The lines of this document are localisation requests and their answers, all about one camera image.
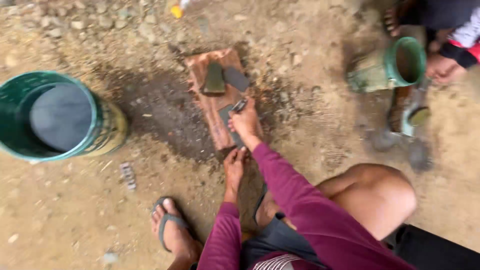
wooden block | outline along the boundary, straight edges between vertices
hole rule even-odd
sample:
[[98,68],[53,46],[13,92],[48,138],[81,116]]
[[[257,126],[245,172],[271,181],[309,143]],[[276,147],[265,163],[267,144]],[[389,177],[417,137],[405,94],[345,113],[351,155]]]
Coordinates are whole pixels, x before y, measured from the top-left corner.
[[[230,148],[235,145],[228,128],[223,124],[218,111],[223,107],[232,104],[235,105],[243,96],[248,95],[249,88],[241,93],[229,84],[225,85],[225,94],[219,97],[207,97],[200,92],[200,88],[205,84],[207,75],[207,66],[210,61],[216,61],[222,65],[224,69],[234,67],[238,71],[242,71],[240,58],[234,49],[221,49],[203,54],[190,56],[185,59],[185,64],[190,71],[192,81],[191,90],[198,96],[198,105],[203,111],[205,120],[207,121],[212,135],[216,150]],[[262,136],[262,129],[258,123],[258,132]]]

person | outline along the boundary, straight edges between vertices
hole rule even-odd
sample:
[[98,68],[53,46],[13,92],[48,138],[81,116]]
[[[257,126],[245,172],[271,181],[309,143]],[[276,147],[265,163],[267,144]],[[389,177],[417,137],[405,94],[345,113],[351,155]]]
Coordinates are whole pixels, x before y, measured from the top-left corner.
[[426,28],[426,76],[447,84],[480,61],[479,0],[406,0],[385,13],[390,35],[400,35],[403,25]]
[[175,255],[170,270],[413,269],[380,242],[416,207],[400,171],[358,164],[313,186],[261,141],[257,121],[254,100],[247,98],[244,110],[231,114],[229,127],[251,151],[266,183],[254,215],[262,230],[241,242],[238,190],[247,150],[235,149],[224,161],[224,200],[203,250],[173,200],[156,203],[152,230]]

child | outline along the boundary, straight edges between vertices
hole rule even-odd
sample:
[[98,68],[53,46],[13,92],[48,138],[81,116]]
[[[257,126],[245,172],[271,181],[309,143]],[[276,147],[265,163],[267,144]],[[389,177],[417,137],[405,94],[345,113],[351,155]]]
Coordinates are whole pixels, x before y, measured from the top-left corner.
[[480,61],[480,0],[407,0],[387,10],[385,25],[393,37],[402,25],[425,26],[426,75],[437,83],[451,82]]

dirt ground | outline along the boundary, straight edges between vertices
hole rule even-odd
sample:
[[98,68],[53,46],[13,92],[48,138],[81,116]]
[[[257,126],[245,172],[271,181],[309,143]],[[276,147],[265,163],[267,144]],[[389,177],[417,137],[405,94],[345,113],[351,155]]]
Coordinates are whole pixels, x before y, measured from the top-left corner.
[[[390,92],[358,95],[344,81],[354,55],[387,43],[378,12],[385,4],[212,0],[175,20],[165,0],[112,0],[106,11],[87,0],[17,2],[0,8],[0,81],[32,70],[70,74],[118,103],[132,133],[123,148],[96,158],[30,164],[0,154],[0,268],[166,269],[173,257],[149,220],[164,195],[204,241],[223,195],[222,153],[186,92],[182,60],[227,47],[242,56],[271,146],[313,184],[359,162],[398,168],[419,201],[408,222],[480,251],[479,71],[429,92],[432,117],[421,136],[433,168],[423,173],[411,169],[405,145],[371,147]],[[120,177],[125,161],[134,192]],[[248,230],[261,181],[249,168],[240,199]],[[118,254],[111,265],[108,251]]]

green bucket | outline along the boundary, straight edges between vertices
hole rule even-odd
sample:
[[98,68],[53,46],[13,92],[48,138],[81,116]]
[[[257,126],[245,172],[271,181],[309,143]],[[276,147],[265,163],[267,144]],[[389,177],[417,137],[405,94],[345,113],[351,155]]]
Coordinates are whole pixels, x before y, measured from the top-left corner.
[[[32,131],[30,110],[52,84],[73,84],[87,96],[92,119],[85,138],[61,152],[43,143]],[[0,86],[0,148],[30,161],[63,160],[73,156],[97,156],[119,148],[127,137],[127,120],[121,110],[92,93],[82,82],[54,71],[28,72]]]
[[357,93],[414,85],[425,74],[426,55],[413,37],[402,37],[390,47],[374,51],[353,62],[347,82]]

